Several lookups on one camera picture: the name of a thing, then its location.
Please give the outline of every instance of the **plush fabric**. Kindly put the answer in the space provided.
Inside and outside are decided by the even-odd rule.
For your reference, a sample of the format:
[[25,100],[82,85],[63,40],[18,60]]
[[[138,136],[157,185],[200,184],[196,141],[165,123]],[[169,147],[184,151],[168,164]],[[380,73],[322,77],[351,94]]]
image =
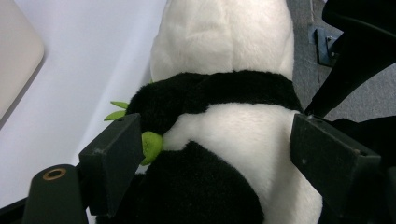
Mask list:
[[172,0],[151,52],[154,81],[180,73],[262,71],[292,79],[285,0]]
[[316,224],[322,199],[290,161],[302,111],[285,0],[170,0],[154,83],[131,100],[163,151],[101,223]]
[[265,223],[318,223],[322,199],[290,161],[293,116],[279,105],[221,104],[181,115],[163,150],[196,141],[235,167],[259,197]]
[[98,224],[261,224],[257,195],[232,166],[189,142],[183,151],[163,152],[146,175],[134,178],[120,211]]

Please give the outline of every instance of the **green bamboo leaf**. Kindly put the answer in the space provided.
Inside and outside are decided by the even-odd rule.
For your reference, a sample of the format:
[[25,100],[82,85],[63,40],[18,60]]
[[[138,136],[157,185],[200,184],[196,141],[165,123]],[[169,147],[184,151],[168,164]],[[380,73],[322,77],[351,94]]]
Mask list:
[[124,102],[111,101],[110,103],[113,104],[113,105],[116,105],[118,107],[121,107],[122,109],[128,108],[128,104],[124,103]]
[[125,116],[125,112],[126,112],[125,110],[120,110],[120,111],[113,112],[113,113],[109,114],[109,115],[105,118],[105,121],[108,121],[108,120],[115,120],[115,119],[122,118],[122,117]]

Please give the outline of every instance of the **black fur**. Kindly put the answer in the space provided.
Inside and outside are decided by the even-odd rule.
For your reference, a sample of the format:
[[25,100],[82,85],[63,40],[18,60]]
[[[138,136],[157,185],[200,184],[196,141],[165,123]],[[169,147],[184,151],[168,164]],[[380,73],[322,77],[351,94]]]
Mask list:
[[206,76],[181,74],[148,84],[132,98],[127,114],[139,113],[142,133],[166,133],[182,114],[186,94]]
[[279,74],[240,71],[217,73],[188,92],[184,113],[203,113],[226,103],[281,105],[302,111],[291,81]]
[[238,171],[197,143],[162,152],[107,223],[260,223],[257,195]]
[[142,132],[166,133],[184,113],[204,113],[225,103],[282,105],[302,111],[292,82],[264,72],[184,73],[148,84],[132,98],[127,114],[140,113]]

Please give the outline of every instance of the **white fur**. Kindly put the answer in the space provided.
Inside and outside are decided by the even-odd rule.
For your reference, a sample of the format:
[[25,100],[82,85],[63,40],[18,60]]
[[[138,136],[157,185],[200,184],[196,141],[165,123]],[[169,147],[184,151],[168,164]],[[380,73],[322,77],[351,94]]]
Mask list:
[[278,105],[212,105],[203,114],[181,115],[163,149],[195,141],[223,158],[257,193],[266,224],[317,224],[321,196],[290,161],[295,113]]
[[292,79],[286,0],[168,0],[151,50],[153,81],[253,70]]

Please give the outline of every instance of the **black bracket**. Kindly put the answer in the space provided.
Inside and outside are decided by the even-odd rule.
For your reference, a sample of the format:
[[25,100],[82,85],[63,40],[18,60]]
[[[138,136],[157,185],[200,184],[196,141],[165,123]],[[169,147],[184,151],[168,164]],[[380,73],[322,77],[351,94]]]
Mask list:
[[317,44],[318,64],[334,67],[342,47],[340,35],[331,34],[324,28],[316,27],[315,39]]
[[367,223],[379,191],[379,155],[305,115],[294,117],[290,148],[291,161],[323,197],[323,223]]
[[79,164],[52,166],[32,180],[29,196],[0,209],[4,224],[86,224],[95,216],[115,216],[144,159],[140,115],[113,121],[80,153]]

